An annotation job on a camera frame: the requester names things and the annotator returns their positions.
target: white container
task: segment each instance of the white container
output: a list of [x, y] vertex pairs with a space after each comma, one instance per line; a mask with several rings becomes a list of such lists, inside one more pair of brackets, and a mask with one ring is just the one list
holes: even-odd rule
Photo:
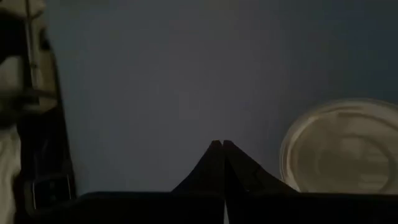
[[285, 183], [299, 192], [398, 194], [398, 107], [352, 99], [311, 110], [280, 152]]

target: round white object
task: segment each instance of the round white object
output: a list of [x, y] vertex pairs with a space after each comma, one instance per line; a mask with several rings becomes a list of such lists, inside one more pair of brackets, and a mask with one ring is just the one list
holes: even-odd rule
[[290, 127], [280, 160], [299, 192], [397, 194], [398, 107], [340, 100], [315, 108]]

